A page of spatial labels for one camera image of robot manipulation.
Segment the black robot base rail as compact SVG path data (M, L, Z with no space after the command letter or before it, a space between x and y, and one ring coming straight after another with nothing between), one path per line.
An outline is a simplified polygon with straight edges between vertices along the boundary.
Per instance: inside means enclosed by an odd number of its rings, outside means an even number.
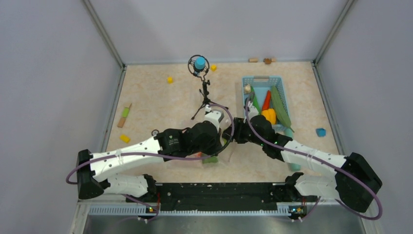
M275 211L282 203L315 202L284 183L162 183L137 198L161 211Z

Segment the clear pink zip top bag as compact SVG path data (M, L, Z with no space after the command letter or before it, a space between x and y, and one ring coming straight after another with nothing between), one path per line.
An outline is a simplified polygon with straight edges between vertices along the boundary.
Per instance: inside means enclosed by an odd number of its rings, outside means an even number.
M228 118L226 118L224 120L224 122L221 123L220 127L221 127L221 138L220 138L220 143L222 146L224 146L227 143L227 140L223 139L223 131L230 126L230 120ZM226 149L224 149L223 151L221 151L218 155L216 155L219 159L218 163L209 163L209 164L203 164L202 160L201 160L201 166L203 168L213 168L213 167L218 167L218 166L228 166L230 161L231 161L231 157L233 155L235 151L235 145L228 145Z

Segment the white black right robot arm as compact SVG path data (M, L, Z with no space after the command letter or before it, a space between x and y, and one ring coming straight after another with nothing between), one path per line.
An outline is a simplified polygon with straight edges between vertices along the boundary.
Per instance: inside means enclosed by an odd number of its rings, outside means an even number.
M234 128L227 127L223 138L238 144L255 143L272 159L305 167L316 175L295 175L288 180L286 196L298 201L303 196L314 195L340 201L349 209L364 213L371 203L380 202L377 193L382 181L367 160L358 153L348 156L325 153L305 146L289 136L275 132L263 116L250 120L234 119Z

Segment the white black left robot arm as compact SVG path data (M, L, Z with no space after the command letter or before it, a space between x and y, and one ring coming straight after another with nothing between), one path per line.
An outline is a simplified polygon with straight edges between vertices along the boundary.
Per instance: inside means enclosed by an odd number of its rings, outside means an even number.
M195 153L216 155L222 149L220 132L218 124L205 120L185 129L166 129L145 141L113 151L79 151L75 169L78 198L86 200L103 194L125 194L151 201L156 196L152 176L121 173L170 160L196 161Z

